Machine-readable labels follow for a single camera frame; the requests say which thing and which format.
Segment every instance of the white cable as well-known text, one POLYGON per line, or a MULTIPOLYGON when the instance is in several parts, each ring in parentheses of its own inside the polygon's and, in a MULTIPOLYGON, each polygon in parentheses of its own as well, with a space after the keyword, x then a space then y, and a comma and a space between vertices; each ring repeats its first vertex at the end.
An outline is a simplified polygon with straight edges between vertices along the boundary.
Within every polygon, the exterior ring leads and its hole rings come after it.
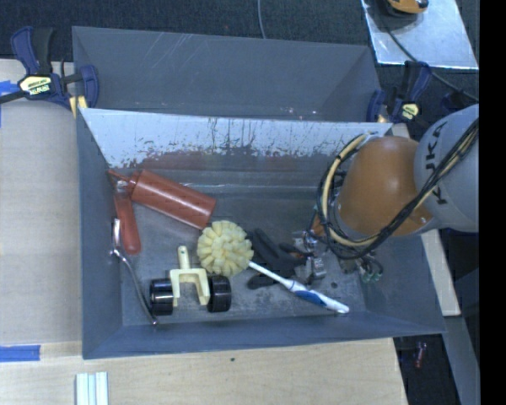
POLYGON ((266 35, 264 34, 264 27, 262 26, 261 0, 256 0, 256 12, 259 17, 259 26, 261 27, 262 39, 266 39, 266 35))

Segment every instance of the toothbrush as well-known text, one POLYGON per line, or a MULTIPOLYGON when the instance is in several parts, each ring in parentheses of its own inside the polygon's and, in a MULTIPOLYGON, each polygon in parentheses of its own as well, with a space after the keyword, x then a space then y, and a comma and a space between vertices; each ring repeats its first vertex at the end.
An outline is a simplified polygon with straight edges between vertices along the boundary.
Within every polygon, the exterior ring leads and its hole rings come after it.
POLYGON ((295 280, 282 278, 278 274, 264 268, 263 266, 258 265, 256 262, 249 261, 249 267, 255 269, 259 273, 263 273, 267 275, 269 278, 272 278, 275 281, 278 281, 281 285, 283 285, 286 289, 288 289, 291 293, 296 294, 298 297, 304 300, 308 300, 311 303, 314 303, 318 306, 325 307, 330 311, 335 311, 340 314, 348 313, 349 309, 347 305, 340 303, 337 300, 331 299, 330 297, 325 296, 322 293, 314 291, 313 289, 307 289, 300 282, 296 282, 295 280))

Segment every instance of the clamp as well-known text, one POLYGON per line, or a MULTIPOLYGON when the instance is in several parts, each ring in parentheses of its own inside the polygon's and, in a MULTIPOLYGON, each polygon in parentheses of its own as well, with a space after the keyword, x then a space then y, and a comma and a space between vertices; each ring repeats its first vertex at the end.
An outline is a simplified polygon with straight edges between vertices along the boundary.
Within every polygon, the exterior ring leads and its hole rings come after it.
POLYGON ((19 90, 0 95, 0 105, 12 100, 46 100, 61 105, 76 114, 77 103, 94 107, 99 96, 99 83, 93 65, 79 68, 79 73, 59 76, 52 72, 49 59, 49 44, 54 34, 52 28, 23 27, 11 38, 15 58, 26 70, 25 76, 17 82, 19 90), (75 97, 67 91, 67 85, 83 81, 84 94, 75 97))
POLYGON ((425 62, 405 62, 401 87, 390 94, 382 89, 373 93, 366 114, 367 122, 401 123, 414 120, 420 114, 418 99, 429 86, 433 72, 425 62))

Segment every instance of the black object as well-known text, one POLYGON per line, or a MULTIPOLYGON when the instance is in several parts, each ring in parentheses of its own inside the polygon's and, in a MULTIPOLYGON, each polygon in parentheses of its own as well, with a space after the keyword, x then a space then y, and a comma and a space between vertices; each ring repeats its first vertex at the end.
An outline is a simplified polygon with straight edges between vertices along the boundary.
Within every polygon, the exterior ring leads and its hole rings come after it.
POLYGON ((210 300, 207 304, 208 312, 226 312, 232 303, 230 281, 225 276, 216 274, 208 278, 210 300))
POLYGON ((150 282, 150 309, 154 316, 172 315, 173 299, 170 279, 154 279, 150 282))
MULTIPOLYGON (((294 268, 303 266, 307 261, 307 257, 299 249, 285 243, 276 245, 262 229, 257 228, 253 232, 248 232, 247 238, 255 253, 252 261, 283 278, 292 277, 294 268)), ((274 284, 277 284, 277 281, 259 273, 248 281, 247 286, 250 289, 257 289, 274 284)))

